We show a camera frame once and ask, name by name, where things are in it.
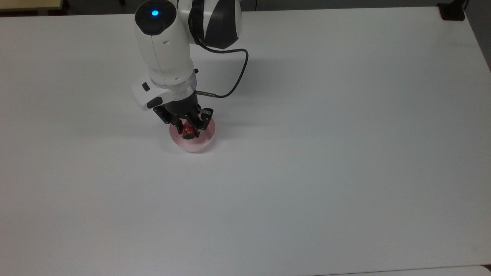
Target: robotic arm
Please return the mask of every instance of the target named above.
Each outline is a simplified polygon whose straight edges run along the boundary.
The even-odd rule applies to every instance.
[[[190,58],[190,43],[214,53],[245,52],[243,73],[246,50],[208,48],[225,49],[237,41],[241,19],[239,0],[150,0],[142,4],[135,14],[135,31],[148,73],[131,85],[141,109],[152,109],[179,134],[183,129],[181,119],[189,122],[196,137],[206,130],[213,110],[201,108],[197,93],[216,95],[196,91],[198,70]]]

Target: pink bowl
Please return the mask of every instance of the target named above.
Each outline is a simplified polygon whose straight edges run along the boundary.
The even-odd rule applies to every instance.
[[[169,126],[170,137],[176,143],[176,145],[180,146],[182,149],[188,152],[198,152],[203,150],[210,144],[215,135],[215,122],[210,121],[208,128],[205,131],[202,131],[199,134],[198,138],[186,140],[182,138],[182,136],[177,133],[177,129],[172,125]]]

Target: white table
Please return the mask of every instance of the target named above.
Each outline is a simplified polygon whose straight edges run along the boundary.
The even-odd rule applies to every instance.
[[[491,263],[491,74],[436,7],[244,13],[180,150],[132,15],[0,18],[0,275],[309,276]],[[243,56],[192,48],[223,93]]]

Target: red strawberry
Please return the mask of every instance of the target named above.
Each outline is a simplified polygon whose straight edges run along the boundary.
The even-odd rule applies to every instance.
[[[186,140],[193,139],[195,137],[194,127],[192,127],[187,121],[183,124],[182,136]]]

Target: white plastic housing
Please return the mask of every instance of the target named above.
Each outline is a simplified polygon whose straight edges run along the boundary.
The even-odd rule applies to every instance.
[[[141,56],[148,65],[149,77],[155,84],[177,85],[194,72],[189,40],[179,16],[159,35],[143,33],[136,23],[135,32]]]
[[[147,83],[150,90],[145,91],[143,88],[144,83]],[[141,76],[136,82],[131,84],[131,92],[136,100],[136,103],[138,103],[142,110],[149,110],[147,103],[157,97],[162,98],[162,104],[166,104],[174,100],[174,92],[169,89],[163,89],[156,86],[150,80],[148,74]]]

